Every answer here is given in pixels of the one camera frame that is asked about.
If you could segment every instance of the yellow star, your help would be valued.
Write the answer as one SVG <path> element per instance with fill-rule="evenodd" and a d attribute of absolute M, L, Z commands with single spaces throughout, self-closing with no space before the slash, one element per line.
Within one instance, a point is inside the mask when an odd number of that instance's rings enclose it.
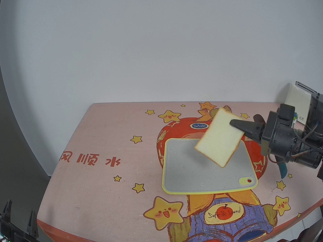
<path fill-rule="evenodd" d="M 140 143 L 140 142 L 142 142 L 141 136 L 133 136 L 133 138 L 130 141 L 132 141 L 134 143 Z"/>
<path fill-rule="evenodd" d="M 284 184 L 283 180 L 280 181 L 280 182 L 276 181 L 276 183 L 277 183 L 277 188 L 280 188 L 280 190 L 282 190 L 282 191 L 286 187 L 286 185 Z"/>
<path fill-rule="evenodd" d="M 135 183 L 135 187 L 132 188 L 132 190 L 135 190 L 137 194 L 139 194 L 141 191 L 145 191 L 145 189 L 143 188 L 143 184 L 137 184 L 137 183 Z"/>
<path fill-rule="evenodd" d="M 122 177 L 119 177 L 118 175 L 114 177 L 114 180 L 115 180 L 115 181 L 120 182 L 120 179 L 122 179 Z"/>
<path fill-rule="evenodd" d="M 240 113 L 240 114 L 241 114 L 241 117 L 244 117 L 245 119 L 249 118 L 247 113 Z"/>
<path fill-rule="evenodd" d="M 212 105 L 210 102 L 200 103 L 201 109 L 206 108 L 207 110 L 212 110 L 216 108 L 216 105 Z"/>
<path fill-rule="evenodd" d="M 181 115 L 181 113 L 174 113 L 170 110 L 167 110 L 164 114 L 159 115 L 158 117 L 164 119 L 164 123 L 168 123 L 171 121 L 180 121 L 178 118 Z"/>
<path fill-rule="evenodd" d="M 148 115 L 155 114 L 155 112 L 153 110 L 149 110 L 149 109 L 145 113 L 148 114 Z"/>
<path fill-rule="evenodd" d="M 157 230 L 164 229 L 168 223 L 183 223 L 183 217 L 180 210 L 183 207 L 182 202 L 168 202 L 157 196 L 154 200 L 154 206 L 144 212 L 144 216 L 155 221 Z"/>
<path fill-rule="evenodd" d="M 288 197 L 281 198 L 279 196 L 276 196 L 276 204 L 273 206 L 273 210 L 277 210 L 279 215 L 282 216 L 285 211 L 290 210 L 288 200 Z"/>

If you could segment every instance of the cable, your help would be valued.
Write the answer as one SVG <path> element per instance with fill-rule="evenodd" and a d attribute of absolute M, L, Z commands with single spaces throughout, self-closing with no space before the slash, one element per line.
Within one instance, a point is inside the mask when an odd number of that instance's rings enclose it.
<path fill-rule="evenodd" d="M 301 155 L 303 155 L 305 153 L 308 153 L 308 152 L 311 152 L 311 151 L 312 151 L 312 149 L 309 149 L 309 150 L 306 150 L 306 151 L 303 151 L 303 152 L 299 152 L 297 154 L 292 155 L 291 158 L 297 158 L 298 156 L 301 156 Z"/>
<path fill-rule="evenodd" d="M 320 153 L 323 153 L 323 150 L 322 149 L 319 149 L 319 148 L 313 148 L 313 146 L 312 145 L 309 145 L 307 142 L 305 142 L 304 141 L 304 139 L 302 139 L 297 133 L 296 133 L 296 131 L 295 131 L 295 129 L 294 129 L 294 124 L 295 123 L 293 123 L 293 125 L 292 125 L 292 129 L 293 129 L 293 132 L 294 132 L 294 134 L 296 135 L 296 137 L 299 139 L 299 140 L 301 140 L 301 142 L 302 143 L 304 143 L 306 146 L 308 146 L 308 147 L 310 147 L 310 148 L 312 148 L 312 150 L 313 151 L 318 151 L 318 152 L 320 152 Z"/>
<path fill-rule="evenodd" d="M 311 131 L 309 131 L 309 133 L 303 137 L 303 139 L 306 140 L 306 138 L 309 137 L 314 132 L 315 128 L 317 128 L 317 127 L 318 127 L 318 122 L 313 127 L 313 129 Z"/>
<path fill-rule="evenodd" d="M 284 163 L 284 161 L 273 161 L 271 158 L 270 158 L 270 153 L 267 154 L 268 156 L 268 159 L 272 162 L 272 163 L 276 163 L 276 164 L 280 164 L 280 163 Z"/>

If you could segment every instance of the slice of bread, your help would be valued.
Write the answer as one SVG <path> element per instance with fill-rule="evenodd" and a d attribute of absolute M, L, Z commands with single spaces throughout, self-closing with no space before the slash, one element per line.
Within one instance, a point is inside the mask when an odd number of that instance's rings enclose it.
<path fill-rule="evenodd" d="M 232 119 L 241 119 L 235 114 L 220 108 L 208 130 L 199 140 L 195 149 L 220 167 L 225 167 L 239 146 L 243 131 L 230 125 Z"/>

